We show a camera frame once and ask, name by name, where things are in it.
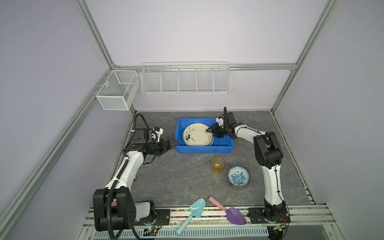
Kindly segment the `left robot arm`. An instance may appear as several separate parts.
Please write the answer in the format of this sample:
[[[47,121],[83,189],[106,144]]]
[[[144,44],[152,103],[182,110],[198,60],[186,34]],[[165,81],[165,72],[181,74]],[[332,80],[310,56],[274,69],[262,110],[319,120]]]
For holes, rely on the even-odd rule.
[[[154,202],[135,202],[131,194],[132,184],[139,168],[147,164],[147,156],[159,157],[179,145],[174,138],[162,138],[162,128],[150,128],[147,122],[144,128],[137,128],[138,118],[144,116],[134,115],[128,143],[122,149],[122,164],[109,183],[93,195],[95,228],[98,232],[108,232],[112,240],[119,239],[124,230],[132,230],[135,223],[156,222]]]

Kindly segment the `cream floral plate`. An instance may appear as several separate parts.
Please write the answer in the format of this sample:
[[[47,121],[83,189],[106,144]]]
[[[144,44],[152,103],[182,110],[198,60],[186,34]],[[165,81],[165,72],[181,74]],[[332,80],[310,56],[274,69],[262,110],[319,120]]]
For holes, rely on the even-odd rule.
[[[195,123],[191,124],[183,132],[183,141],[187,146],[203,147],[211,146],[214,142],[212,133],[207,132],[208,126]]]

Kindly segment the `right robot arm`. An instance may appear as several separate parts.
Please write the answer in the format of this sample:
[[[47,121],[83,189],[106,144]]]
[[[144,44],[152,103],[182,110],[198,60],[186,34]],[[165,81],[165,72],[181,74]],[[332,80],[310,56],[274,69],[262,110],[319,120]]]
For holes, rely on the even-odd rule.
[[[262,217],[268,223],[283,220],[291,222],[290,211],[282,194],[280,170],[284,157],[280,143],[274,132],[263,132],[246,124],[237,123],[232,112],[224,108],[222,116],[216,118],[206,132],[215,138],[229,136],[232,139],[242,138],[254,144],[255,157],[261,166],[265,182],[264,210]]]

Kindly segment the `blue patterned bowl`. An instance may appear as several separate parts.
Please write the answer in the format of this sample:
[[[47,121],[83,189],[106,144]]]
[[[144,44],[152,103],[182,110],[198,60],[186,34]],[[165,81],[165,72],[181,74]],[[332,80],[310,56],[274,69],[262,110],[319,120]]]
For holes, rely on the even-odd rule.
[[[235,165],[229,168],[227,178],[229,183],[235,186],[245,186],[250,184],[251,174],[244,166]]]

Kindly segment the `red patterned bowl underneath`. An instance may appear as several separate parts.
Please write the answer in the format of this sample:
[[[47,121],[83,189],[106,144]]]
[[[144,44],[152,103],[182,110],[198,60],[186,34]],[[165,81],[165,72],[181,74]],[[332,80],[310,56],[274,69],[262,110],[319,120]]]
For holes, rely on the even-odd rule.
[[[230,186],[233,188],[233,189],[236,189],[236,190],[244,190],[246,189],[250,184],[247,184],[245,186],[235,186],[233,184],[230,183]]]

